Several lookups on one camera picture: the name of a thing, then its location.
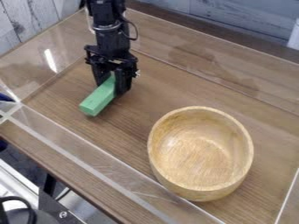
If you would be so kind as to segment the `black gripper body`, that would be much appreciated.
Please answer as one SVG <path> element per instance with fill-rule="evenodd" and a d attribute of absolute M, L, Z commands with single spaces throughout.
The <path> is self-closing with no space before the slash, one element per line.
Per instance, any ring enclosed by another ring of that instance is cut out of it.
<path fill-rule="evenodd" d="M 137 58 L 129 52 L 131 41 L 136 37 L 129 36 L 127 25 L 100 25 L 93 26 L 92 31 L 96 35 L 96 44 L 85 45 L 86 52 L 85 62 L 92 66 L 98 63 L 109 63 L 112 71 L 117 68 L 132 68 L 136 76 Z"/>

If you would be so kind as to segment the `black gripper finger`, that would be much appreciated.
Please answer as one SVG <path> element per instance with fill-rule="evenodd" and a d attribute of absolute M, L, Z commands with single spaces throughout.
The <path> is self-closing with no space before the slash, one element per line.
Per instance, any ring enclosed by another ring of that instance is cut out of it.
<path fill-rule="evenodd" d="M 112 66 L 109 63 L 98 63 L 93 64 L 90 67 L 96 84 L 100 86 L 110 76 Z"/>
<path fill-rule="evenodd" d="M 132 79 L 136 77 L 136 72 L 132 68 L 117 68 L 114 70 L 116 77 L 116 95 L 122 95 L 132 86 Z"/>

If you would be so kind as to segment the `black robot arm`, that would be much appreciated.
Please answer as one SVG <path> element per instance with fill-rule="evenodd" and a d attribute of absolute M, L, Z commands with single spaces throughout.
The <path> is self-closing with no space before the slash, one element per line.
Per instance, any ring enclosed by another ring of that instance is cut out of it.
<path fill-rule="evenodd" d="M 114 75 L 114 94 L 122 95 L 132 85 L 137 72 L 137 57 L 129 52 L 129 26 L 135 24 L 125 18 L 125 0 L 86 0 L 90 29 L 96 35 L 96 44 L 85 45 L 85 63 L 90 65 L 93 77 L 100 87 Z"/>

